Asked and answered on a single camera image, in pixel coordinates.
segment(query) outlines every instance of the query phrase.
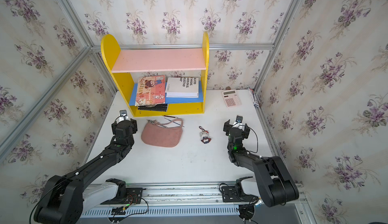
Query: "floral wallpaper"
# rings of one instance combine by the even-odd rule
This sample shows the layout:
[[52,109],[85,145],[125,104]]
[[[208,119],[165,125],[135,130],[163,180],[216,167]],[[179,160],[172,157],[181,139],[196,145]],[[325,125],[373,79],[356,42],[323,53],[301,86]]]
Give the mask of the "floral wallpaper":
[[[210,51],[207,89],[253,88],[264,66],[269,51],[238,50]],[[165,75],[166,77],[200,77],[201,71],[166,71],[131,73],[133,80],[139,77]]]
[[[12,96],[5,91],[8,89],[2,88],[10,100],[7,104],[12,104]],[[10,200],[0,204],[0,222],[27,222],[47,180],[82,164],[112,99],[108,86],[87,59],[0,163],[0,193]],[[25,211],[14,215],[20,207]]]
[[302,0],[260,88],[320,224],[388,220],[387,1]]
[[0,141],[80,51],[56,0],[0,2]]
[[197,44],[203,31],[210,43],[269,43],[291,0],[70,2],[93,44],[99,45],[105,34],[114,35],[119,44]]

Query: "cartoon girl illustration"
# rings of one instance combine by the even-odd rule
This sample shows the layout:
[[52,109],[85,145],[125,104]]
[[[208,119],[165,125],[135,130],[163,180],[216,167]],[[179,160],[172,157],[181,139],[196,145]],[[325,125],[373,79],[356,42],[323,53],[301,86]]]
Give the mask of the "cartoon girl illustration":
[[157,84],[161,84],[162,80],[146,80],[145,81],[145,88],[154,87]]

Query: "yellow bookshelf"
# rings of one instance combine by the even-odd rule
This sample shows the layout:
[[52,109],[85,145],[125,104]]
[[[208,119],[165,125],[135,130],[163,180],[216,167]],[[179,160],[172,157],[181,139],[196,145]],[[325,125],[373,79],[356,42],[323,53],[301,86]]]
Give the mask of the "yellow bookshelf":
[[[160,115],[202,114],[205,112],[206,85],[209,68],[209,36],[203,33],[202,49],[148,49],[123,50],[112,35],[105,35],[101,40],[101,54],[105,66],[112,76],[124,101],[129,106],[133,117],[149,117]],[[164,58],[155,65],[155,59]],[[201,70],[201,86],[203,102],[169,104],[167,112],[138,110],[130,106],[129,101],[135,82],[131,72],[157,72],[175,70]]]

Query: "white book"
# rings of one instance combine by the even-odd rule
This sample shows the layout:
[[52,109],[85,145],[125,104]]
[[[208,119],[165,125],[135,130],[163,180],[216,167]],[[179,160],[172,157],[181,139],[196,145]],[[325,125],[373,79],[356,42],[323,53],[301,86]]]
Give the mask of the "white book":
[[198,91],[198,77],[169,77],[167,79],[166,97],[197,98]]

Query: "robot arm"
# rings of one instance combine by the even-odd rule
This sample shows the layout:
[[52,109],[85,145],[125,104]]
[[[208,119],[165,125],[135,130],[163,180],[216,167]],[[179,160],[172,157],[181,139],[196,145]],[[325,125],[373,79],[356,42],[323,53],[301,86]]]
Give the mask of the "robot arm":
[[255,173],[255,180],[252,178],[238,179],[236,185],[244,194],[255,195],[257,190],[265,205],[272,207],[299,198],[298,188],[286,169],[280,157],[261,157],[250,153],[243,147],[242,140],[248,138],[250,128],[245,124],[242,130],[242,117],[237,116],[234,125],[230,120],[225,122],[224,131],[229,137],[228,154],[229,159],[236,166],[244,167]]
[[128,120],[126,111],[120,111],[118,118],[119,122],[115,121],[112,124],[114,136],[110,144],[97,157],[73,172],[64,176],[55,175],[47,181],[34,214],[36,222],[75,223],[83,210],[87,211],[96,203],[99,204],[113,197],[124,197],[125,182],[117,179],[108,179],[105,184],[88,190],[83,195],[91,182],[123,160],[132,149],[133,134],[137,132],[136,120]]

